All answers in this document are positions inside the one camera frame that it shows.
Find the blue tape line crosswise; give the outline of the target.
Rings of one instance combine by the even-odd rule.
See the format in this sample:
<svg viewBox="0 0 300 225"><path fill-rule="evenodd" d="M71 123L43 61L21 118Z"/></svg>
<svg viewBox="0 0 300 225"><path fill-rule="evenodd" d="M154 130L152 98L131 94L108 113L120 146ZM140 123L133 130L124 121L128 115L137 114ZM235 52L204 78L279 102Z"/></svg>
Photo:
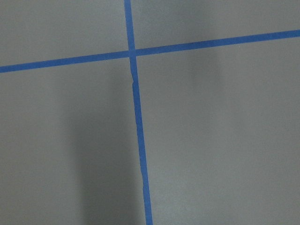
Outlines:
<svg viewBox="0 0 300 225"><path fill-rule="evenodd" d="M179 51L187 51L187 50L210 48L210 47L225 46L225 45L271 41L271 40L286 39L286 38L298 38L299 36L300 36L299 30L289 30L289 31L241 36L241 37L230 37L230 38L221 38L221 39L206 40L206 41L199 41L199 42L192 42L192 43L183 43L183 44L176 44L176 45L165 45L165 46L157 46L157 47L150 47L150 48L142 48L142 49L133 50L132 52L135 53L135 56L146 56L152 54L179 52ZM104 61L104 60L122 59L122 58L128 58L130 56L130 53L131 51L127 50L121 52L108 52L108 53L101 53L101 54L94 54L94 55L87 55L87 56L78 56L78 57L71 57L71 58L1 66L0 72L8 73L8 72L31 70L37 68L49 68L49 67L81 64L81 63Z"/></svg>

